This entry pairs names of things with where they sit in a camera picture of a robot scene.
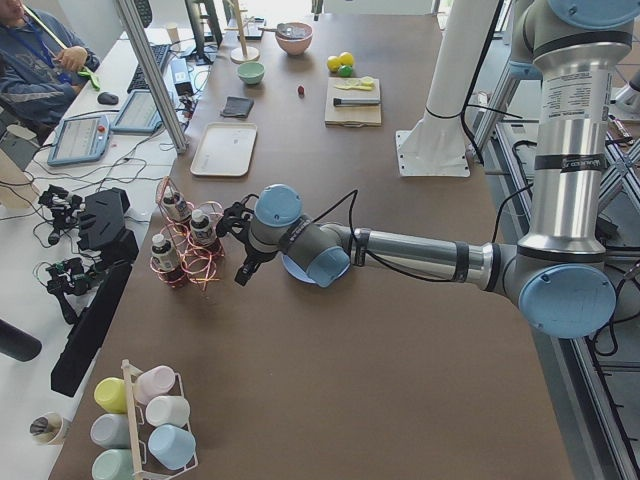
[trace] man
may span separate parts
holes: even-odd
[[[77,72],[84,66],[95,70],[100,60],[53,15],[32,12],[69,48],[26,14],[22,0],[0,0],[0,101],[27,126],[54,126],[87,81]]]

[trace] white container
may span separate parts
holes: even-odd
[[[184,427],[189,420],[191,407],[184,397],[160,395],[147,405],[145,415],[147,421],[154,427],[170,424]]]

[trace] blue jacket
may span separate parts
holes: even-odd
[[[90,51],[78,36],[67,29],[53,15],[41,10],[32,9],[42,22],[68,47],[79,45],[84,47],[89,56],[85,65],[95,70],[100,60]],[[47,48],[55,56],[62,48],[34,21],[31,25],[40,33]],[[12,28],[12,33],[19,36],[36,52],[42,46],[32,28],[27,25]],[[76,94],[68,83],[58,79],[58,73],[46,62],[26,48],[8,32],[8,28],[0,26],[0,54],[4,57],[6,72],[0,78],[0,99],[13,107],[16,114],[24,120],[48,125],[57,124]],[[83,85],[87,79],[75,73],[66,72],[72,84]]]

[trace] light blue joint cap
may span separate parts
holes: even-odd
[[[349,268],[349,256],[341,247],[327,248],[307,267],[307,275],[321,287],[328,287]]]
[[[288,185],[271,185],[260,194],[255,215],[269,227],[286,227],[302,215],[302,200]]]
[[[637,0],[547,0],[560,20],[586,30],[608,30],[640,14]]]
[[[509,73],[518,80],[542,80],[542,72],[532,63],[509,60]]]
[[[616,293],[596,268],[557,265],[527,282],[518,307],[534,328],[547,335],[579,338],[609,321],[616,308]]]

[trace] green bowl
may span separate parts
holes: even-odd
[[[264,65],[260,62],[246,62],[238,67],[238,77],[247,85],[256,85],[264,77]]]

